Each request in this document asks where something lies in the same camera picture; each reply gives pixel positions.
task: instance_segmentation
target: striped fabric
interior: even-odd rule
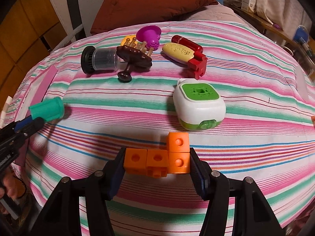
[[[186,21],[157,23],[161,44],[182,35],[204,47],[209,81],[223,97],[226,118],[216,128],[189,132],[201,160],[227,177],[251,176],[266,196],[281,226],[312,201],[315,193],[315,88],[306,77],[309,100],[297,92],[299,66],[266,37],[238,23]],[[58,73],[45,98],[62,97],[62,120],[47,123],[29,143],[26,174],[44,205],[63,176],[79,179],[114,159],[121,146],[165,148],[169,131],[183,131],[173,91],[184,66],[152,55],[149,71],[133,72],[120,83],[117,72],[87,77],[80,56],[87,45],[115,47],[142,26],[117,29],[71,44],[51,54],[26,76],[9,108],[12,121],[29,83],[54,65]],[[113,201],[107,202],[116,235],[198,235],[208,203],[195,193],[189,175],[153,179],[125,175]],[[89,235],[85,201],[80,201],[83,235]],[[231,235],[234,199],[230,199],[226,235]]]

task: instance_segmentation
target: purple cup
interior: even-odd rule
[[[158,26],[146,26],[141,28],[137,34],[136,38],[139,42],[147,42],[146,47],[148,49],[153,48],[156,51],[160,45],[160,38],[161,38],[161,29]]]

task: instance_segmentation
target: green lid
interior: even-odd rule
[[[32,119],[41,117],[45,122],[62,118],[65,108],[60,97],[45,100],[41,103],[29,107]]]
[[[186,83],[182,85],[186,96],[192,100],[216,100],[219,94],[207,83]]]

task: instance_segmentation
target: orange toy block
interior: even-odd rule
[[[166,146],[169,152],[189,153],[189,134],[187,132],[170,132]]]
[[[167,150],[148,149],[146,156],[146,175],[154,178],[166,177],[169,166]]]
[[[170,174],[188,174],[190,173],[190,153],[169,153]]]
[[[126,148],[125,160],[123,167],[129,174],[145,175],[146,174],[146,149]]]

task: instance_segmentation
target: brown pillow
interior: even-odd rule
[[[143,23],[169,21],[174,16],[218,4],[216,0],[104,0],[91,34]]]

